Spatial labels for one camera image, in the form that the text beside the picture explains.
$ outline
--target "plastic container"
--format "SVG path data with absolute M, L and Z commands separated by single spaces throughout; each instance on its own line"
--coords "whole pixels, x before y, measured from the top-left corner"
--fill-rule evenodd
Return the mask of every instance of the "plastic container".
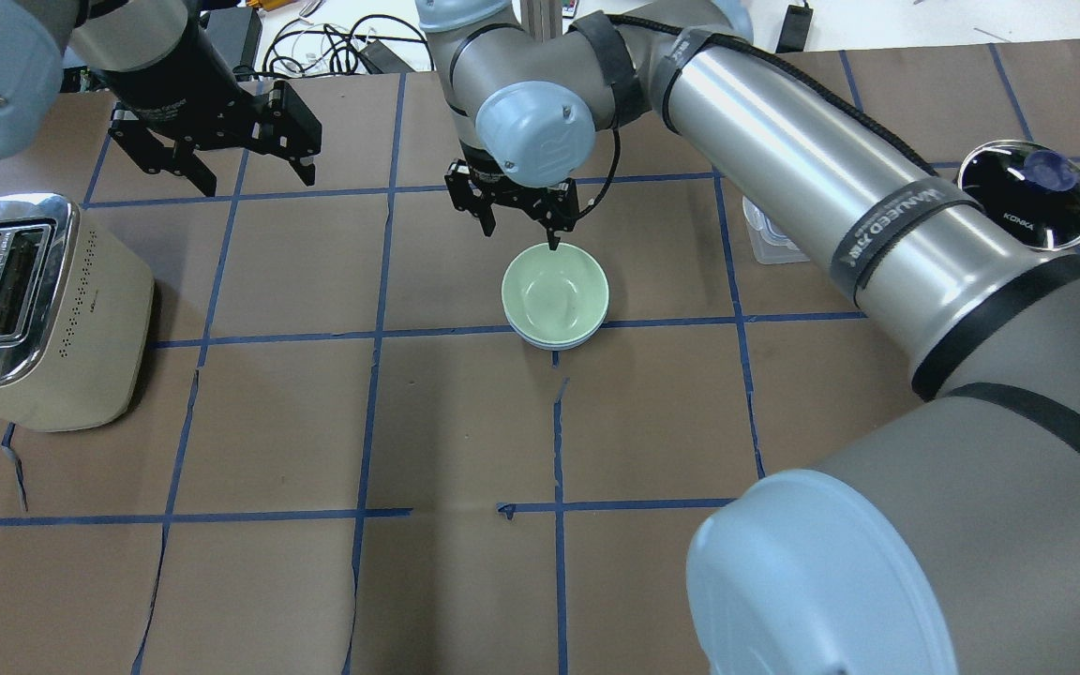
M 747 197 L 744 197 L 744 217 L 750 221 L 750 242 L 758 264 L 770 266 L 810 260 Z
M 571 350 L 603 325 L 611 287 L 603 267 L 571 244 L 524 249 L 502 275 L 502 311 L 511 328 L 541 350 Z

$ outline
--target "toaster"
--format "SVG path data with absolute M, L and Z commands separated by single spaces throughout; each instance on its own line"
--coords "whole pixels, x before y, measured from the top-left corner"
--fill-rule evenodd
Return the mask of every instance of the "toaster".
M 0 418 L 87 429 L 132 401 L 152 272 L 63 195 L 0 197 Z

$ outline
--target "green bowl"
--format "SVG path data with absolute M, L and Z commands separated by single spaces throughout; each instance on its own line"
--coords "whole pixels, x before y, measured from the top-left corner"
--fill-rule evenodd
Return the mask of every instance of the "green bowl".
M 502 275 L 502 311 L 511 328 L 541 350 L 570 350 L 603 325 L 611 287 L 589 253 L 561 244 L 524 249 Z

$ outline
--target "power adapter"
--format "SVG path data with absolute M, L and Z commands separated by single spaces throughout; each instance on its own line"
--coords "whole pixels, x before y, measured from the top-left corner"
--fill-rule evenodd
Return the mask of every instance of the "power adapter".
M 778 54 L 801 52 L 807 46 L 807 33 L 811 30 L 811 5 L 802 3 L 785 8 L 785 21 L 781 22 L 781 35 L 778 38 Z

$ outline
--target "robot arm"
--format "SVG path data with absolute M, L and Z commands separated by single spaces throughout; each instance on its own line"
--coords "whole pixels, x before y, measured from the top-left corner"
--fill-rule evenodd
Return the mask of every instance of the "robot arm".
M 66 44 L 119 97 L 110 135 L 147 173 L 184 175 L 214 195 L 215 175 L 194 152 L 247 148 L 314 183 L 316 117 L 287 82 L 261 95 L 241 89 L 184 0 L 0 0 L 0 159 L 38 132 Z
M 927 405 L 762 480 L 696 535 L 687 591 L 712 672 L 1080 672 L 1080 256 L 1016 242 L 707 1 L 610 17 L 623 68 L 586 31 L 530 42 L 509 3 L 417 8 L 450 64 L 459 208 L 462 184 L 485 201 L 565 183 L 638 89 L 912 359 Z

